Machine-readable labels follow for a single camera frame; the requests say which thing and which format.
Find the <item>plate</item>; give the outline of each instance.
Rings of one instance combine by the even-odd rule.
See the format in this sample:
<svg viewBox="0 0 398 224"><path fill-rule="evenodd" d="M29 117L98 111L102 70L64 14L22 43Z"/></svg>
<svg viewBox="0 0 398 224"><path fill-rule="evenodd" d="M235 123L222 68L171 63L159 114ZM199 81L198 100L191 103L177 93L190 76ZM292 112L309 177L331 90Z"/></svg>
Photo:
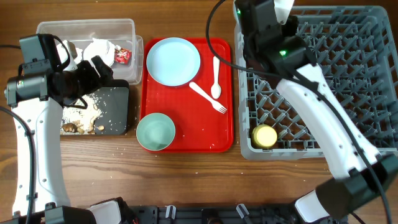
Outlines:
<svg viewBox="0 0 398 224"><path fill-rule="evenodd" d="M165 86L188 83L198 73L200 56L198 49L181 38L167 38L156 43L147 56L149 75Z"/></svg>

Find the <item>green led light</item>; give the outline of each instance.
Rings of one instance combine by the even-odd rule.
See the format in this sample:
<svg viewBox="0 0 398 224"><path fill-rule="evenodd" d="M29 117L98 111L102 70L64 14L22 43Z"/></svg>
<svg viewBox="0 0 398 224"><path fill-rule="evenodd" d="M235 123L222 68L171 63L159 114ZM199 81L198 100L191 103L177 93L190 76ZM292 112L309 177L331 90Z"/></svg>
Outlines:
<svg viewBox="0 0 398 224"><path fill-rule="evenodd" d="M280 55L282 57L285 57L287 55L287 51L286 50L281 50L279 53L280 53Z"/></svg>

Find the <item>crumpled paper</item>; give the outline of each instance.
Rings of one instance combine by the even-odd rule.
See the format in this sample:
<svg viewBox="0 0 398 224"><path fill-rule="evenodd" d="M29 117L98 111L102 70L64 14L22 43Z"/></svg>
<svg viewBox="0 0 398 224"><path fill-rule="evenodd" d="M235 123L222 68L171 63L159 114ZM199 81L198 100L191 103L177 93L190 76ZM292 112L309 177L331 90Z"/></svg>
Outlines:
<svg viewBox="0 0 398 224"><path fill-rule="evenodd" d="M89 61L94 66L91 59L98 55L110 67L114 62L114 50L115 45L110 41L93 38L93 42L83 52L83 59Z"/></svg>

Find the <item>wood grain surface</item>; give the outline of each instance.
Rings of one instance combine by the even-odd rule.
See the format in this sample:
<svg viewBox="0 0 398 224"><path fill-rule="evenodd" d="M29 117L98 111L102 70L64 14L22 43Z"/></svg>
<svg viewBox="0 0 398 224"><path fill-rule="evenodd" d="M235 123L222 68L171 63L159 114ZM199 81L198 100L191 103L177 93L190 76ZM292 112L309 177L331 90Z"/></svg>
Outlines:
<svg viewBox="0 0 398 224"><path fill-rule="evenodd" d="M19 44L34 34L42 21L131 18L144 42L155 37L204 37L205 23L216 1L0 1L0 44ZM397 1L297 0L299 5L382 5L398 35ZM211 36L233 46L235 21L232 1L217 11ZM17 75L22 55L0 50L0 89ZM331 178L324 159L247 161L240 153L238 79L233 73L235 142L222 154L150 154L137 142L136 123L126 136L70 136L61 138L63 176L74 207L122 196L129 205L235 205L291 202ZM131 108L140 103L141 87L131 87ZM0 96L0 105L6 106ZM137 111L130 116L138 117ZM17 187L17 145L12 119L0 114L0 221L11 218ZM398 223L398 182L387 192ZM385 223L379 199L358 210L366 223Z"/></svg>

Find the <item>light blue bowl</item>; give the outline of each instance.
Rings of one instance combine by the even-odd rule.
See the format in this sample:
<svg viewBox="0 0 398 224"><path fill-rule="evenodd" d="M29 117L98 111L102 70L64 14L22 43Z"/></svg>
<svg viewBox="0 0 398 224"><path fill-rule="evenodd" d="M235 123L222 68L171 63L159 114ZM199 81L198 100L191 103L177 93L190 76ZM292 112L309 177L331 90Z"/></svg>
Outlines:
<svg viewBox="0 0 398 224"><path fill-rule="evenodd" d="M162 113L148 114L137 126L139 144L151 151L165 149L173 142L174 137L174 122Z"/></svg>

